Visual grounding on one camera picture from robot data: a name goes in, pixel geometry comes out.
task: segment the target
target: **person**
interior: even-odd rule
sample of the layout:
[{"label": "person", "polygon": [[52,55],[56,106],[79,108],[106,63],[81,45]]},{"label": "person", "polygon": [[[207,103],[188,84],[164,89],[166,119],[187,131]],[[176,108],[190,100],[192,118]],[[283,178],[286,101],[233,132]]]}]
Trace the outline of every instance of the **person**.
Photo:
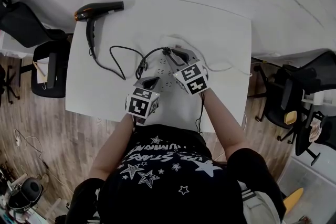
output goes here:
[{"label": "person", "polygon": [[136,126],[126,114],[76,189],[69,223],[217,220],[246,223],[239,182],[266,193],[282,221],[285,206],[264,159],[250,149],[235,118],[212,89],[204,108],[227,165],[213,161],[202,136],[164,125]]}]

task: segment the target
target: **bag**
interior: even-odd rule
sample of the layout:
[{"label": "bag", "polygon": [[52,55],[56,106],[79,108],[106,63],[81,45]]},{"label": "bag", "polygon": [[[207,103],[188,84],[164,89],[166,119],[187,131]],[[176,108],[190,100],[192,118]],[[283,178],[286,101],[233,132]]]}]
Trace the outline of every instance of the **bag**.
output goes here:
[{"label": "bag", "polygon": [[277,209],[266,193],[251,191],[238,181],[243,198],[244,217],[247,224],[280,224]]}]

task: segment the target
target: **t-shirt sleeve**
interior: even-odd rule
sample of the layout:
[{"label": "t-shirt sleeve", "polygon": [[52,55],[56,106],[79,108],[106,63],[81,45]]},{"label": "t-shirt sleeve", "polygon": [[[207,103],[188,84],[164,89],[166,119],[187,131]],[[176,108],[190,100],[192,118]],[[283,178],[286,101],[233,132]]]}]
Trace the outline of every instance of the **t-shirt sleeve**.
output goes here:
[{"label": "t-shirt sleeve", "polygon": [[284,218],[286,208],[281,191],[262,156],[249,148],[242,148],[230,156],[227,169],[231,176],[252,191],[266,193],[277,208],[280,219]]},{"label": "t-shirt sleeve", "polygon": [[97,212],[97,195],[104,180],[89,178],[75,189],[67,214],[66,224],[87,224]]}]

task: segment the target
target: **hair dryer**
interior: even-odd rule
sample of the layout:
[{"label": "hair dryer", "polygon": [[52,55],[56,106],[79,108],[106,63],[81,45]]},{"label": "hair dryer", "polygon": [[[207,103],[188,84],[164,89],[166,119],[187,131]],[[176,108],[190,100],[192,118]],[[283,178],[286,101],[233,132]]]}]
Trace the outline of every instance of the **hair dryer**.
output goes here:
[{"label": "hair dryer", "polygon": [[106,14],[109,14],[111,12],[119,12],[121,10],[124,10],[124,2],[109,2],[109,3],[91,3],[83,6],[79,10],[75,12],[75,20],[78,22],[82,22],[86,20],[86,38],[88,40],[89,48],[90,48],[90,54],[94,58],[94,60],[97,62],[97,57],[94,52],[94,24],[96,20]]}]

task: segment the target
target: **cloth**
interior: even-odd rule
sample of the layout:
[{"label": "cloth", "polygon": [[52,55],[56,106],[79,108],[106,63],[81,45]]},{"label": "cloth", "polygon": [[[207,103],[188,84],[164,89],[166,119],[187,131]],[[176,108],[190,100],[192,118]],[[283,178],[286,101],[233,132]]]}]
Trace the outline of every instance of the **cloth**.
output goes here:
[{"label": "cloth", "polygon": [[319,138],[319,136],[322,132],[322,127],[320,127],[321,126],[321,121],[314,118],[311,121],[310,126],[311,126],[311,130],[310,130],[310,134],[309,134],[309,142],[312,143]]},{"label": "cloth", "polygon": [[163,125],[137,127],[116,171],[105,182],[91,178],[75,189],[66,224],[140,218],[246,223],[238,181],[265,192],[283,219],[281,192],[258,153],[240,149],[225,166],[212,160],[196,132]]}]

